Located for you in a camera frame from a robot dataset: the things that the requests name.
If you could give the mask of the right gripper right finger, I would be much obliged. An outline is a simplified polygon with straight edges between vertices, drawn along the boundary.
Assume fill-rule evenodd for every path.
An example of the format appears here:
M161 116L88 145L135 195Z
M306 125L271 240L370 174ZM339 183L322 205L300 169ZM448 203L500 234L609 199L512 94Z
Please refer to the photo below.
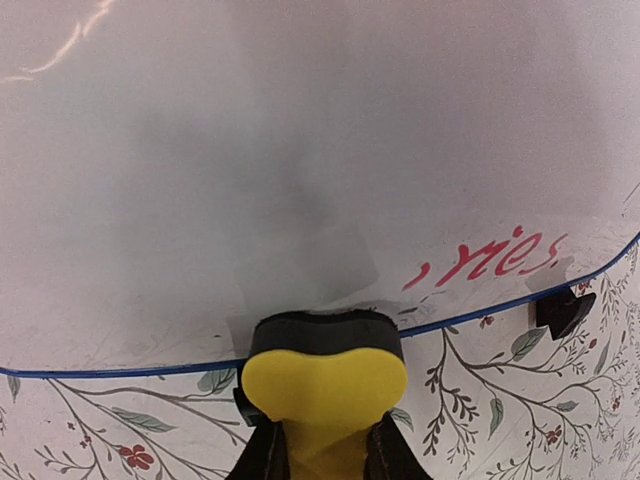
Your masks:
M386 412L367 434L364 480L432 480Z

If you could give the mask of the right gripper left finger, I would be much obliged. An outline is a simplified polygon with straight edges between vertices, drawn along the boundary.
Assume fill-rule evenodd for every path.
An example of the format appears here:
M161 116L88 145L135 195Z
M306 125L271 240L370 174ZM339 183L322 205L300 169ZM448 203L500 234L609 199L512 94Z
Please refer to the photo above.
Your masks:
M281 422L262 420L258 423L227 479L291 479L286 435Z

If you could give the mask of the yellow black eraser sponge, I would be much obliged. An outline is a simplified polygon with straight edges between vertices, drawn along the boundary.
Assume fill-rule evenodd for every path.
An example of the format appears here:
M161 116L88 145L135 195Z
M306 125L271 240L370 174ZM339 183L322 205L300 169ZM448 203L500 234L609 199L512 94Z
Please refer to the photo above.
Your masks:
M273 479L362 479L373 427L408 385L386 315L294 311L260 321L241 374L249 402L275 427Z

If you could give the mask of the small blue-framed whiteboard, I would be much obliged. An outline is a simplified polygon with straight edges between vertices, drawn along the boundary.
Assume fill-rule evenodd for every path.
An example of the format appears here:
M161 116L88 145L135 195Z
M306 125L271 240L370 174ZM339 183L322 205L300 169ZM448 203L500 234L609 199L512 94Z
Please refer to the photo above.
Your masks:
M1 369L219 364L289 310L406 334L639 235L635 1L5 1Z

